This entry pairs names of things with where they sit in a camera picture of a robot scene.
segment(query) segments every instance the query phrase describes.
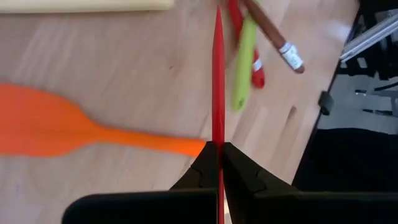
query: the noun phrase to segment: lime green utensil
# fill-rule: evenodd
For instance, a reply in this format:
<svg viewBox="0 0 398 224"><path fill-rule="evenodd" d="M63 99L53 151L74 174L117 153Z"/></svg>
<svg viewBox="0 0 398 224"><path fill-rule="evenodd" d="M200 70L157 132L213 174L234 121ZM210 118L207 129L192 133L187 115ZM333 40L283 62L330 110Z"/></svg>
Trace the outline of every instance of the lime green utensil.
<svg viewBox="0 0 398 224"><path fill-rule="evenodd" d="M241 38L239 39L234 89L232 92L232 109L236 111L244 108L249 96L253 50L256 43L256 27L257 24L251 16L246 16L243 22Z"/></svg>

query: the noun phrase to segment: spatula head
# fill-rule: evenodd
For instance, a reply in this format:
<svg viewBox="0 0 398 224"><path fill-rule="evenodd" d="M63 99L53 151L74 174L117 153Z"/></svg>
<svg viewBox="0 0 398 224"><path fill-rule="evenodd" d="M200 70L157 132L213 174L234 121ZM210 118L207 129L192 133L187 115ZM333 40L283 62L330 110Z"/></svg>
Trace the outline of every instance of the spatula head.
<svg viewBox="0 0 398 224"><path fill-rule="evenodd" d="M0 154L58 156L96 140L101 129L78 105L44 91L0 84Z"/></svg>

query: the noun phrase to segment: wooden table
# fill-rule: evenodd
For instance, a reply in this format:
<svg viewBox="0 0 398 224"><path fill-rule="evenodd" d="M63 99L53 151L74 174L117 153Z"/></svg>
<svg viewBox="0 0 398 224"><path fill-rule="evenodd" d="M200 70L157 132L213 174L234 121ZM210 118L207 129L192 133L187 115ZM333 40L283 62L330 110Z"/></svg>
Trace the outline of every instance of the wooden table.
<svg viewBox="0 0 398 224"><path fill-rule="evenodd" d="M232 113L236 48L223 1L226 140L291 182L358 4L260 2L298 47L307 70L294 74L258 32L266 86L252 91L242 113ZM0 81L62 95L111 126L209 139L216 5L181 0L165 12L1 15ZM111 144L46 159L1 156L0 223L59 223L84 195L168 189L192 161Z"/></svg>

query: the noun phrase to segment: cutting board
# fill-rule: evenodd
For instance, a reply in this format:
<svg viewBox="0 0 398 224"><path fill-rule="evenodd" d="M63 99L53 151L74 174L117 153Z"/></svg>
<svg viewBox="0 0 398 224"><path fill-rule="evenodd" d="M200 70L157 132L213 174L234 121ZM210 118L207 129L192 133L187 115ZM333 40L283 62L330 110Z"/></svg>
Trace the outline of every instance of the cutting board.
<svg viewBox="0 0 398 224"><path fill-rule="evenodd" d="M164 10L174 0L0 0L0 13Z"/></svg>

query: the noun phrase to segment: red utensil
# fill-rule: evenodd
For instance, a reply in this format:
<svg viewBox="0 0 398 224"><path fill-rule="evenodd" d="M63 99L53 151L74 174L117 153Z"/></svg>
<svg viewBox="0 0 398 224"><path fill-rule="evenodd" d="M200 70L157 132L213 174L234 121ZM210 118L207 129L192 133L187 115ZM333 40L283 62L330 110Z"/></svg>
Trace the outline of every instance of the red utensil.
<svg viewBox="0 0 398 224"><path fill-rule="evenodd" d="M224 178L222 168L222 145L224 143L225 90L224 90L224 36L220 7L217 7L216 27L213 41L212 81L212 131L218 148L218 223L224 224Z"/></svg>
<svg viewBox="0 0 398 224"><path fill-rule="evenodd" d="M241 10L239 9L238 0L229 0L228 9L229 16L231 17L232 23L234 25L236 38L239 39L243 26L243 16ZM266 83L264 69L262 68L261 59L257 49L254 50L253 74L251 82L256 88L263 88Z"/></svg>

